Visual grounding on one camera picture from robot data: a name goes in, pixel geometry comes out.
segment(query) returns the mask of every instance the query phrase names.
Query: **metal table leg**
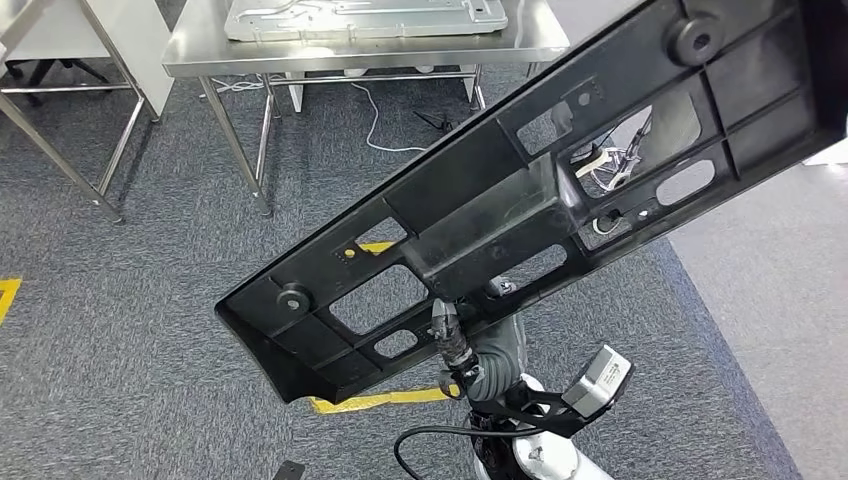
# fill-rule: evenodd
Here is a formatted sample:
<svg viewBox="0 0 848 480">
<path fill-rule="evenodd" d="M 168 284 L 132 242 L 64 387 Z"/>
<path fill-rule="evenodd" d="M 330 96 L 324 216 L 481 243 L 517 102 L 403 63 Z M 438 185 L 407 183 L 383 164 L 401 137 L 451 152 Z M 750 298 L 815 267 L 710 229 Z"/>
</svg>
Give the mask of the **metal table leg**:
<svg viewBox="0 0 848 480">
<path fill-rule="evenodd" d="M 277 97 L 274 95 L 274 88 L 271 86 L 271 79 L 269 78 L 271 75 L 260 74 L 259 80 L 262 81 L 262 85 L 265 85 L 265 92 L 268 93 L 268 96 L 271 98 L 271 102 L 274 104 L 274 118 L 283 118 L 283 113 L 280 110 L 280 103 L 277 102 Z"/>
<path fill-rule="evenodd" d="M 486 101 L 483 99 L 483 89 L 480 88 L 480 80 L 483 76 L 483 65 L 477 64 L 474 68 L 474 98 L 477 99 L 477 106 L 480 110 L 486 109 Z"/>
<path fill-rule="evenodd" d="M 265 200 L 265 195 L 262 193 L 262 188 L 259 186 L 259 182 L 254 176 L 253 171 L 250 169 L 250 164 L 247 162 L 247 156 L 244 154 L 244 148 L 241 146 L 241 142 L 239 141 L 238 135 L 230 121 L 230 116 L 227 115 L 227 110 L 224 108 L 224 104 L 221 103 L 221 97 L 218 96 L 218 91 L 215 89 L 215 86 L 212 85 L 212 81 L 209 77 L 200 77 L 200 85 L 203 86 L 203 92 L 206 93 L 206 99 L 209 100 L 209 105 L 212 106 L 215 118 L 221 125 L 221 129 L 224 130 L 224 136 L 227 138 L 227 143 L 230 144 L 230 148 L 236 156 L 236 165 L 238 165 L 239 170 L 245 180 L 247 180 L 247 186 L 250 188 L 250 193 L 256 200 L 256 205 L 259 206 L 260 213 L 262 215 L 270 215 L 271 208 Z"/>
<path fill-rule="evenodd" d="M 42 137 L 21 110 L 9 100 L 9 97 L 0 93 L 0 111 L 3 111 L 21 130 L 26 133 L 36 145 L 53 160 L 65 175 L 82 189 L 83 195 L 92 203 L 103 209 L 106 216 L 112 222 L 119 223 L 123 219 L 117 210 L 100 194 L 88 181 L 86 181 L 53 145 Z"/>
<path fill-rule="evenodd" d="M 527 65 L 527 75 L 525 75 L 525 76 L 526 76 L 527 78 L 530 78 L 530 77 L 532 77 L 533 75 L 536 75 L 536 73 L 538 73 L 538 71 L 539 71 L 539 68 L 540 68 L 540 64 L 539 64 L 539 63 L 536 63 L 536 62 L 529 63 L 529 64 Z"/>
</svg>

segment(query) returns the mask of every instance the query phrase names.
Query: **metal sheet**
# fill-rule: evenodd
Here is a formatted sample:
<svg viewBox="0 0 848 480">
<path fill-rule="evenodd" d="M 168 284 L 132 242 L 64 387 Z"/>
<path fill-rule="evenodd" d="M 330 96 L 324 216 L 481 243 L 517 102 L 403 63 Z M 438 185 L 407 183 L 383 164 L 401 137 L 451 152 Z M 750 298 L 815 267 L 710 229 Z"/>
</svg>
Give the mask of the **metal sheet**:
<svg viewBox="0 0 848 480">
<path fill-rule="evenodd" d="M 224 31 L 269 42 L 474 35 L 506 25 L 500 0 L 234 0 Z"/>
<path fill-rule="evenodd" d="M 518 15 L 519 4 L 523 5 Z M 468 36 L 232 42 L 232 0 L 188 0 L 162 64 L 173 77 L 552 61 L 570 46 L 545 0 L 502 0 L 509 24 Z"/>
<path fill-rule="evenodd" d="M 0 62 L 35 25 L 50 0 L 4 0 L 0 3 Z"/>
</svg>

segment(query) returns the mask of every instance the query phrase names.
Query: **wires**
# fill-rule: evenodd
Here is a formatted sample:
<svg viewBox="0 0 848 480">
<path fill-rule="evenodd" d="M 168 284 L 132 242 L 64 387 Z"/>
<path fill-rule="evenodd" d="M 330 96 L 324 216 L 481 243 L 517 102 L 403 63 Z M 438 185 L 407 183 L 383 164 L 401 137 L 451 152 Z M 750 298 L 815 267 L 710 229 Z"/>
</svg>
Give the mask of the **wires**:
<svg viewBox="0 0 848 480">
<path fill-rule="evenodd" d="M 524 430 L 516 430 L 514 432 L 489 432 L 485 430 L 475 430 L 473 428 L 459 428 L 459 427 L 447 427 L 440 425 L 427 425 L 424 427 L 415 427 L 410 428 L 409 430 L 401 433 L 397 440 L 395 440 L 395 459 L 398 461 L 398 464 L 401 468 L 404 469 L 406 473 L 409 474 L 410 477 L 415 480 L 424 480 L 424 477 L 415 473 L 415 470 L 409 466 L 409 464 L 404 461 L 404 459 L 400 455 L 400 445 L 407 438 L 418 435 L 421 433 L 447 433 L 450 435 L 462 435 L 465 437 L 487 437 L 487 438 L 518 438 L 518 437 L 529 437 L 531 435 L 538 435 L 545 430 L 542 428 L 527 428 Z"/>
<path fill-rule="evenodd" d="M 406 148 L 388 148 L 381 147 L 379 145 L 375 145 L 371 142 L 371 136 L 374 135 L 374 129 L 377 128 L 377 120 L 380 119 L 380 110 L 377 108 L 377 104 L 374 103 L 374 99 L 371 97 L 371 90 L 363 87 L 362 85 L 357 85 L 355 83 L 351 83 L 354 88 L 358 88 L 359 90 L 364 90 L 368 95 L 368 101 L 371 102 L 371 106 L 374 107 L 374 121 L 371 122 L 371 130 L 368 131 L 368 136 L 365 137 L 365 143 L 368 144 L 371 148 L 376 148 L 377 150 L 382 150 L 384 152 L 423 152 L 426 148 L 421 147 L 406 147 Z"/>
<path fill-rule="evenodd" d="M 222 80 L 218 80 L 217 78 L 212 78 L 210 80 L 212 80 L 213 82 L 220 85 L 220 87 L 216 88 L 218 93 L 243 92 L 245 90 L 259 90 L 260 88 L 265 88 L 265 86 L 262 84 L 262 76 L 259 75 L 258 73 L 256 74 L 256 81 L 255 82 L 240 81 L 240 82 L 230 84 L 230 83 L 224 82 Z M 285 78 L 283 78 L 280 75 L 269 75 L 268 76 L 269 82 L 279 82 L 279 81 L 282 81 L 282 80 L 285 80 Z M 205 94 L 200 95 L 200 98 L 206 98 L 206 95 Z"/>
</svg>

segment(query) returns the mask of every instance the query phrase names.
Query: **mounting hole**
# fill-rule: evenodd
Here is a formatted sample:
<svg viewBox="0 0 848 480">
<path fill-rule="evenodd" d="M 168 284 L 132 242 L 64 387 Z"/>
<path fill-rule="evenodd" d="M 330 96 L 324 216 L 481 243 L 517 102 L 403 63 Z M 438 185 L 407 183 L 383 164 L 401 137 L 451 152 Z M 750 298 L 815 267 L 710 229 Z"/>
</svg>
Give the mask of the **mounting hole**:
<svg viewBox="0 0 848 480">
<path fill-rule="evenodd" d="M 710 46 L 711 40 L 712 39 L 710 38 L 709 34 L 702 33 L 695 37 L 695 41 L 692 42 L 692 47 L 697 51 L 701 51 Z"/>
</svg>

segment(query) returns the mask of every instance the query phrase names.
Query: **gray carpet tile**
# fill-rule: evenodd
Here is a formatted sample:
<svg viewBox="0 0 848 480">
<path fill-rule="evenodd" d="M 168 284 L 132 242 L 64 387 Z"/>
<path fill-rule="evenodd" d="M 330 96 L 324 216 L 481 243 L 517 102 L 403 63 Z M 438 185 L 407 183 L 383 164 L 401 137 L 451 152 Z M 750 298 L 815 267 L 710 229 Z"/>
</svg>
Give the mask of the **gray carpet tile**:
<svg viewBox="0 0 848 480">
<path fill-rule="evenodd" d="M 484 91 L 493 100 L 523 71 L 487 68 Z M 384 112 L 375 141 L 384 144 L 438 138 L 412 110 L 457 120 L 471 113 L 458 81 L 371 88 Z M 363 92 L 310 87 L 302 114 L 282 102 L 267 171 L 274 215 L 262 218 L 198 93 L 196 82 L 177 82 L 161 124 L 133 136 L 135 153 L 109 195 L 126 216 L 122 226 L 106 222 L 0 119 L 0 276 L 24 278 L 0 327 L 0 478 L 271 478 L 285 459 L 306 464 L 314 479 L 402 478 L 395 435 L 459 424 L 462 404 L 338 415 L 318 415 L 305 399 L 284 405 L 212 307 L 412 154 L 364 144 L 371 112 Z M 123 97 L 49 97 L 25 110 L 94 175 L 131 106 Z M 252 157 L 261 94 L 224 99 Z M 73 131 L 63 115 L 88 125 Z M 624 399 L 577 439 L 616 478 L 793 472 L 791 459 L 763 446 L 771 430 L 761 409 L 740 409 L 741 398 L 756 398 L 734 393 L 750 387 L 724 371 L 738 366 L 716 359 L 726 345 L 697 327 L 712 320 L 693 320 L 699 299 L 675 287 L 688 280 L 669 273 L 676 258 L 664 248 L 646 247 L 524 312 L 531 373 L 562 387 L 602 342 L 633 359 Z M 372 302 L 369 311 L 386 306 Z M 433 359 L 372 392 L 432 387 L 438 369 Z M 470 478 L 467 447 L 422 437 L 405 451 L 428 478 Z"/>
</svg>

